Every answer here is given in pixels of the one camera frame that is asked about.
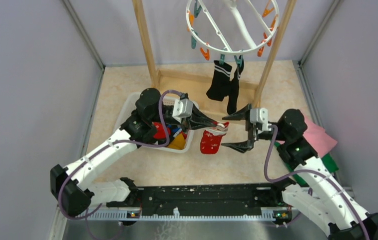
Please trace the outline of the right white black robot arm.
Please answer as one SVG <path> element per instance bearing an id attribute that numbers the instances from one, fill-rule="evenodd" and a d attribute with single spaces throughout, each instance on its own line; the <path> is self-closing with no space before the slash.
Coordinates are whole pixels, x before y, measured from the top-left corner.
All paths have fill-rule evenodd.
<path id="1" fill-rule="evenodd" d="M 270 192 L 276 206 L 288 204 L 317 225 L 330 240 L 378 240 L 378 213 L 369 213 L 335 180 L 316 150 L 303 134 L 307 130 L 304 115 L 298 109 L 286 110 L 277 122 L 268 120 L 266 108 L 249 103 L 223 117 L 225 121 L 246 123 L 248 139 L 225 143 L 240 153 L 250 151 L 258 140 L 270 140 L 264 163 L 267 181 L 279 186 Z M 275 141 L 283 141 L 277 151 L 291 173 L 270 178 L 268 165 Z"/>

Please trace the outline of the red Santa snowflake sock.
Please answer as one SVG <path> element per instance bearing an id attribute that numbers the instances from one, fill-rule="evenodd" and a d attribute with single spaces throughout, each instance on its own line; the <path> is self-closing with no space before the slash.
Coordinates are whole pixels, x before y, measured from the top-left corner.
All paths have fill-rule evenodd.
<path id="1" fill-rule="evenodd" d="M 218 123 L 216 127 L 204 130 L 201 142 L 200 152 L 205 155 L 214 155 L 218 152 L 223 136 L 227 134 L 229 122 Z"/>

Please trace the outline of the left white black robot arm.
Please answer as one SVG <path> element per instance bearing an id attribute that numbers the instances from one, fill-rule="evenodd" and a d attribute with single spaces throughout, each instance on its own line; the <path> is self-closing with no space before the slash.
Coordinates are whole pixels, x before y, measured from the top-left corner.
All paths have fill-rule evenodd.
<path id="1" fill-rule="evenodd" d="M 100 146 L 65 167 L 50 170 L 50 190 L 61 213 L 79 220 L 91 205 L 121 202 L 130 207 L 137 201 L 137 188 L 128 178 L 93 184 L 100 173 L 141 146 L 165 148 L 171 142 L 167 125 L 186 130 L 224 129 L 225 125 L 203 114 L 186 93 L 156 88 L 143 90 L 130 117 Z"/>

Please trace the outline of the round white clip hanger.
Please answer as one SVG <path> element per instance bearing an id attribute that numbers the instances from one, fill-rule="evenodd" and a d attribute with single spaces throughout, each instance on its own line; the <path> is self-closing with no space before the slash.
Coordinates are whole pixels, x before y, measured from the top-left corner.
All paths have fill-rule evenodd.
<path id="1" fill-rule="evenodd" d="M 274 43 L 280 9 L 275 0 L 189 0 L 185 21 L 191 49 L 207 61 L 234 57 L 240 65 Z"/>

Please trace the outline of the black sock white stripes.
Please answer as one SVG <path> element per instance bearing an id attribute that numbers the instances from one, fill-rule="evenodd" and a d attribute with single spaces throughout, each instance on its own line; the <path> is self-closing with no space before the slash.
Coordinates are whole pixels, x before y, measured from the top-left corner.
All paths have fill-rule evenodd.
<path id="1" fill-rule="evenodd" d="M 233 79 L 230 82 L 230 90 L 228 95 L 228 104 L 227 104 L 227 113 L 229 115 L 237 111 L 237 101 L 239 96 L 239 80 L 241 74 L 244 70 L 244 60 L 242 60 L 240 65 L 237 65 L 237 68 L 234 72 Z"/>

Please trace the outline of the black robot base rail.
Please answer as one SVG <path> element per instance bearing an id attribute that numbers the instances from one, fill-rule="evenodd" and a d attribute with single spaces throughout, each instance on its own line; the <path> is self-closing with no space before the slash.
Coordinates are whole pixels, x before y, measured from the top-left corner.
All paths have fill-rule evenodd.
<path id="1" fill-rule="evenodd" d="M 144 186 L 124 202 L 111 201 L 108 208 L 130 210 L 129 217 L 181 219 L 262 219 L 277 224 L 290 222 L 292 208 L 284 203 L 282 187 L 272 183 Z"/>

